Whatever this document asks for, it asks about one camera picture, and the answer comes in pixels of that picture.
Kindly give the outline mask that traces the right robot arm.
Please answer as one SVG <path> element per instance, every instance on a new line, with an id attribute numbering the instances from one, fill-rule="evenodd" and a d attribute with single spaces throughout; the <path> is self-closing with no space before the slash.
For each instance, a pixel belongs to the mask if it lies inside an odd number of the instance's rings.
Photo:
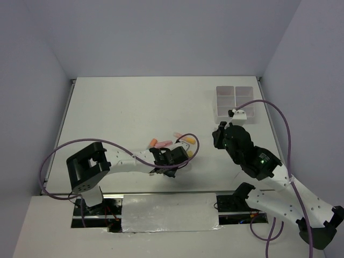
<path id="1" fill-rule="evenodd" d="M 271 151 L 254 145 L 250 134 L 239 125 L 222 122 L 212 132 L 216 149 L 227 151 L 233 162 L 248 176 L 275 190 L 281 197 L 268 197 L 249 183 L 241 183 L 230 205 L 239 210 L 257 209 L 289 222 L 313 248 L 325 249 L 343 222 L 343 207 L 333 206 L 310 191 Z"/>

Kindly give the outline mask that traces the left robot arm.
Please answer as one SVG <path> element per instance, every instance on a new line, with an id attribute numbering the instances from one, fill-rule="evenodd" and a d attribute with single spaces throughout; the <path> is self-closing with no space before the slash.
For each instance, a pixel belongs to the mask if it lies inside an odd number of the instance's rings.
<path id="1" fill-rule="evenodd" d="M 91 215 L 102 213 L 109 204 L 99 186 L 108 174 L 139 172 L 175 177 L 179 167 L 189 159 L 181 143 L 167 148 L 150 148 L 127 155 L 115 151 L 109 156 L 101 142 L 94 142 L 66 160 L 72 192 L 80 194 L 81 203 Z"/>

